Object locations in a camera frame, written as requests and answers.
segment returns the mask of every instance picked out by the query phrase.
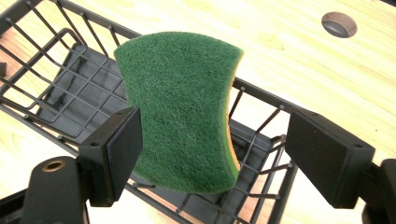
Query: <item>wire basket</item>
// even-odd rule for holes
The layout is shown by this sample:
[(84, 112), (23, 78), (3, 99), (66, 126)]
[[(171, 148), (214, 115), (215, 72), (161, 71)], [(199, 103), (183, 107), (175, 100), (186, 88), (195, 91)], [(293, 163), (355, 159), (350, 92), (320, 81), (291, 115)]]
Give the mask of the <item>wire basket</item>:
[[(20, 1), (0, 16), (0, 34), (12, 35), (0, 39), (0, 56), (11, 74), (0, 77), (0, 109), (77, 156), (78, 144), (127, 107), (112, 52), (139, 34), (69, 1), (39, 3)], [(54, 13), (40, 13), (45, 7)], [(27, 33), (32, 24), (37, 32)], [(244, 111), (244, 101), (258, 110)], [(262, 214), (278, 223), (297, 166), (287, 157), (283, 162), (286, 135), (268, 137), (263, 129), (279, 114), (287, 119), (295, 105), (240, 78), (230, 102), (233, 147), (241, 165), (233, 189), (185, 194), (152, 186), (134, 173), (126, 188), (181, 223), (256, 223)], [(257, 116), (256, 122), (245, 123), (247, 116)], [(254, 206), (246, 209), (246, 203)]]

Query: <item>screw hole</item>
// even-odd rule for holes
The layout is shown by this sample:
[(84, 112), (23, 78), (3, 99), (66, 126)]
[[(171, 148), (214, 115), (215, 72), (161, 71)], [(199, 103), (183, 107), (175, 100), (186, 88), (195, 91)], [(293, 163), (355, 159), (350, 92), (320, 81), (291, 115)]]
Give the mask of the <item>screw hole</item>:
[(64, 167), (65, 162), (64, 161), (52, 161), (48, 163), (46, 166), (44, 166), (43, 171), (44, 172), (54, 172), (57, 170), (60, 170)]
[(359, 144), (359, 143), (355, 143), (355, 144), (352, 144), (352, 146), (353, 147), (363, 147), (361, 144)]
[(91, 147), (97, 147), (97, 146), (99, 146), (100, 144), (99, 144), (99, 142), (92, 142), (91, 143)]

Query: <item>green sponge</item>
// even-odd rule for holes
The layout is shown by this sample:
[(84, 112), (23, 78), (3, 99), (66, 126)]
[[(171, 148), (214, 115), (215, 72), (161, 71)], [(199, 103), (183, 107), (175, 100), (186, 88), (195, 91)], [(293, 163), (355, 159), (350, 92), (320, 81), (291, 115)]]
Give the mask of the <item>green sponge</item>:
[(134, 171), (188, 193), (232, 188), (238, 164), (227, 106), (242, 50), (205, 35), (163, 32), (127, 41), (114, 54), (128, 104), (141, 109), (144, 147)]

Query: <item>wood grain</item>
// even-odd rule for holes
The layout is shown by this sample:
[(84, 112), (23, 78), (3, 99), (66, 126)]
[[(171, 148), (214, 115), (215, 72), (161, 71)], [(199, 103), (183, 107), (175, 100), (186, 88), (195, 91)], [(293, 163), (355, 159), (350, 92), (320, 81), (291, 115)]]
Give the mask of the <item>wood grain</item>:
[[(12, 2), (2, 1), (0, 11)], [(314, 110), (356, 134), (376, 148), (376, 163), (385, 158), (396, 158), (395, 7), (378, 0), (72, 2), (143, 35), (160, 31), (187, 31), (211, 35), (234, 44), (245, 52), (236, 73), (238, 77)], [(40, 11), (50, 17), (55, 9), (52, 3), (44, 2)], [(320, 22), (323, 15), (331, 11), (350, 16), (358, 25), (357, 33), (345, 39), (329, 35)], [(53, 25), (58, 30), (64, 26), (56, 20)], [(23, 26), (41, 36), (43, 43), (47, 41), (47, 31), (38, 29), (32, 20)], [(110, 38), (105, 32), (100, 34)], [(19, 41), (16, 37), (17, 34), (7, 33), (0, 39), (0, 44), (11, 46), (22, 58), (31, 57), (36, 50), (22, 40), (15, 44)], [(63, 61), (62, 57), (56, 58), (62, 54), (53, 51), (51, 55), (57, 61)], [(20, 67), (4, 53), (0, 53), (0, 61), (11, 62), (8, 65), (9, 75)], [(40, 74), (48, 74), (49, 78), (56, 69), (45, 64), (38, 64), (36, 68)], [(31, 86), (30, 83), (32, 80), (26, 79), (21, 85)], [(42, 88), (32, 87), (31, 90), (40, 92)], [(257, 108), (254, 101), (245, 108), (253, 111), (251, 113), (254, 115), (264, 111)], [(257, 128), (258, 121), (248, 120), (244, 115), (246, 112), (239, 113), (246, 124)], [(4, 113), (0, 116), (0, 197), (4, 197), (27, 184), (34, 164), (62, 154), (62, 151), (46, 151), (45, 148), (55, 146)], [(283, 126), (287, 125), (287, 118), (282, 118), (285, 118)], [(107, 212), (111, 216), (109, 211), (131, 222), (134, 217), (151, 223), (171, 222), (136, 197), (124, 193), (123, 198), (128, 199), (126, 201), (129, 203), (92, 212), (92, 223), (109, 221), (100, 217)], [(131, 215), (137, 207), (142, 209)], [(354, 210), (332, 209), (300, 172), (282, 223), (361, 223), (362, 207), (363, 202), (359, 202)], [(266, 216), (263, 211), (261, 220), (265, 220)]]

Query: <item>wooden table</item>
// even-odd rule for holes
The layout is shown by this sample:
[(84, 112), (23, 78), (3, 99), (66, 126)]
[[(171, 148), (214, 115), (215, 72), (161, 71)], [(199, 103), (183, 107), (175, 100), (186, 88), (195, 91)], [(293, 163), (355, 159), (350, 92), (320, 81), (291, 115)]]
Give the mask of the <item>wooden table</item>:
[[(13, 2), (2, 1), (0, 11)], [(72, 2), (143, 35), (187, 31), (234, 44), (245, 52), (238, 77), (316, 111), (356, 134), (376, 148), (375, 163), (396, 158), (395, 7), (377, 0)], [(43, 10), (51, 13), (49, 7)], [(357, 33), (350, 38), (328, 34), (321, 19), (332, 11), (352, 18)], [(31, 32), (41, 31), (33, 25)], [(15, 41), (5, 34), (0, 44), (10, 46)], [(34, 52), (24, 45), (12, 48)], [(0, 61), (7, 61), (2, 55)], [(16, 66), (8, 65), (8, 75)], [(0, 118), (2, 198), (26, 188), (36, 164), (66, 153), (5, 113), (0, 112)], [(363, 205), (359, 201), (354, 210), (332, 209), (299, 172), (282, 223), (361, 223)], [(128, 192), (112, 208), (90, 209), (90, 216), (92, 223), (114, 219), (172, 223)]]

